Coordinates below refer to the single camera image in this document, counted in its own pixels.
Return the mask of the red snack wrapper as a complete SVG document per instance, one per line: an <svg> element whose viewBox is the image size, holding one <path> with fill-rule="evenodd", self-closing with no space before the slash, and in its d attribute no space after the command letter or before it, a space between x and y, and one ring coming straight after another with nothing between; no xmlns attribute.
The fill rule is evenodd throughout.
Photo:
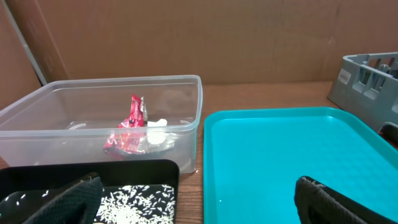
<svg viewBox="0 0 398 224"><path fill-rule="evenodd" d="M146 126L147 109L144 97L132 95L129 116L118 125L118 129L124 129L124 131L116 134L113 131L109 135L104 144L104 152L120 158L145 154L147 134L139 128Z"/></svg>

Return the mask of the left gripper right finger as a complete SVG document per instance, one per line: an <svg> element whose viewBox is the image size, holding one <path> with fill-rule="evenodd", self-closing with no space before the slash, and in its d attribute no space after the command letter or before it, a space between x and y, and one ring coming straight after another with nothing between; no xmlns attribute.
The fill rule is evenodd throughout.
<svg viewBox="0 0 398 224"><path fill-rule="evenodd" d="M296 181L294 202L301 224L397 224L309 176Z"/></svg>

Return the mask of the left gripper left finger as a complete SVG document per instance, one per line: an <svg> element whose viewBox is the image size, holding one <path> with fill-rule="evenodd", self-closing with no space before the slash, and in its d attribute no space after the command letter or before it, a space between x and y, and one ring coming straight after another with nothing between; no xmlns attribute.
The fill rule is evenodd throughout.
<svg viewBox="0 0 398 224"><path fill-rule="evenodd" d="M92 224L102 193L99 174L90 172L59 188L36 211L30 212L23 224Z"/></svg>

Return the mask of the white wrapper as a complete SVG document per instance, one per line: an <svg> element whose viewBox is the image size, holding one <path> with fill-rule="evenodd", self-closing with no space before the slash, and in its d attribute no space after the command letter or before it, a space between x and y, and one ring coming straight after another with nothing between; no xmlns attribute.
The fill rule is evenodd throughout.
<svg viewBox="0 0 398 224"><path fill-rule="evenodd" d="M159 119L158 121L148 121L148 128L162 128L161 131L148 131L147 132L147 152L155 153L167 151L175 145L175 133L166 133L164 128L167 126L166 119Z"/></svg>

